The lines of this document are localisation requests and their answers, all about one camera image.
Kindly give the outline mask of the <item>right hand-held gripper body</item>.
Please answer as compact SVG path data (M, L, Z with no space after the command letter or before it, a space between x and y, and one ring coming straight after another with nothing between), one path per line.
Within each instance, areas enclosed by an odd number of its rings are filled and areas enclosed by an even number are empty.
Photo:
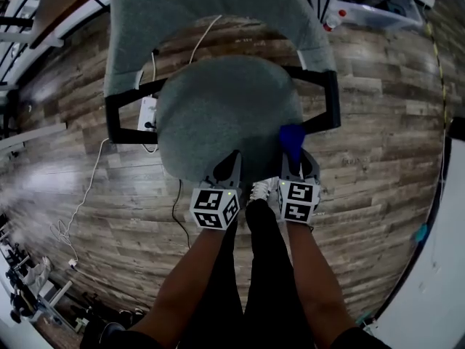
M281 221L310 224L320 203L320 182L317 178L302 182L279 179L277 193Z

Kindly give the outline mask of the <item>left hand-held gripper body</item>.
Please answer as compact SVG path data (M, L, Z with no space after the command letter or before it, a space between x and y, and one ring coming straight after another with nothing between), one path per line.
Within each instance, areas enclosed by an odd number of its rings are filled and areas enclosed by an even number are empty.
M210 174L193 190L190 213L199 228L227 230L240 210L239 183L233 178L220 182Z

